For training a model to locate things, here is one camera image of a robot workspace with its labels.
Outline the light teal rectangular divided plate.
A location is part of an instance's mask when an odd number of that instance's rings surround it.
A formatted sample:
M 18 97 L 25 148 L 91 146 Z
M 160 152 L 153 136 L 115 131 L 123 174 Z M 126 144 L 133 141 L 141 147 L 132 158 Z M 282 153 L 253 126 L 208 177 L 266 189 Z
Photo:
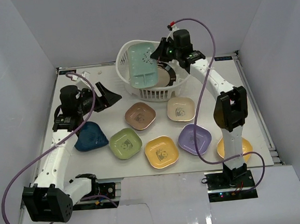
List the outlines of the light teal rectangular divided plate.
M 137 43 L 128 48 L 130 83 L 133 88 L 149 88 L 158 83 L 157 62 L 150 57 L 154 51 L 155 46 L 151 42 Z

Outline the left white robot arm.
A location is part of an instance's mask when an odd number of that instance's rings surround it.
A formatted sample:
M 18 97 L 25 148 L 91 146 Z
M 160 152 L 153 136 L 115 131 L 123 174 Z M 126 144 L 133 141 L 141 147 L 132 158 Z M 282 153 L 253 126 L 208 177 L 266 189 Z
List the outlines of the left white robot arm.
M 100 96 L 90 88 L 68 85 L 60 91 L 61 104 L 54 113 L 52 147 L 38 177 L 22 193 L 23 203 L 34 222 L 68 222 L 73 206 L 82 198 L 94 199 L 99 185 L 94 174 L 79 174 L 65 185 L 64 178 L 73 150 L 88 152 L 108 145 L 109 140 L 100 126 L 83 117 L 101 112 L 121 100 L 100 82 L 96 83 Z

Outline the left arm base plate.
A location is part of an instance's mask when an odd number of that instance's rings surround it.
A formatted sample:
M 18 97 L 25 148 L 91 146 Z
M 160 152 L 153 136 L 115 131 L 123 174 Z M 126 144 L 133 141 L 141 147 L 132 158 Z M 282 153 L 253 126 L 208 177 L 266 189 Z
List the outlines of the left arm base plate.
M 100 197 L 100 198 L 81 201 L 75 204 L 75 206 L 73 207 L 74 211 L 88 211 L 88 210 L 117 208 L 120 202 L 121 184 L 119 182 L 106 182 L 106 183 L 100 183 L 98 186 L 99 186 L 99 195 L 108 197 L 116 205 L 112 204 L 112 202 L 110 202 L 108 199 Z

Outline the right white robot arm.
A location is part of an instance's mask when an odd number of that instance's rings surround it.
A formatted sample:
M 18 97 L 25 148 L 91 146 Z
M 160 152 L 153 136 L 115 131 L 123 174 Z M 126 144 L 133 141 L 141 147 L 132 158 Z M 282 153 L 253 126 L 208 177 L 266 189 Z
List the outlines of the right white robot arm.
M 234 86 L 218 74 L 204 54 L 193 49 L 186 29 L 173 31 L 171 37 L 163 37 L 151 58 L 164 63 L 177 61 L 214 97 L 213 118 L 222 131 L 224 143 L 223 180 L 228 187 L 237 187 L 247 172 L 242 156 L 242 131 L 248 116 L 246 89 Z

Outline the dark blue leaf-shaped plate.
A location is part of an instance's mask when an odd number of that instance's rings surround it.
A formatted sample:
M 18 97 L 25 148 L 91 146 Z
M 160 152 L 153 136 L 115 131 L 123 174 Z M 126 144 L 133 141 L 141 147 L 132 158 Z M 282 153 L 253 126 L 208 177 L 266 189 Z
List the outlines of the dark blue leaf-shaped plate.
M 86 122 L 81 128 L 78 140 L 74 145 L 77 151 L 88 152 L 108 145 L 109 140 L 95 122 Z

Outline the round black-rimmed plate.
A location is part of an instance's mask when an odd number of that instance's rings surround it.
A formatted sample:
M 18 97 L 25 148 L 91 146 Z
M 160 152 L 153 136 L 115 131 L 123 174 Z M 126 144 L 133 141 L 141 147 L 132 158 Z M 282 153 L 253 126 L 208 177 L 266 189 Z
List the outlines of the round black-rimmed plate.
M 176 81 L 176 73 L 172 66 L 166 63 L 157 63 L 158 66 L 158 82 L 154 87 L 172 86 Z

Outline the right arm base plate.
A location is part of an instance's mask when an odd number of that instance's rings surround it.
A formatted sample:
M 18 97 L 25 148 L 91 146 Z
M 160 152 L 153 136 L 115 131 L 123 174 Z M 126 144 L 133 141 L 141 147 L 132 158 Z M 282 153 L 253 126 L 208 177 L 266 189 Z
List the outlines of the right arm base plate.
M 256 189 L 249 191 L 255 185 L 250 170 L 231 183 L 222 172 L 205 173 L 204 176 L 201 183 L 207 187 L 210 203 L 258 198 Z

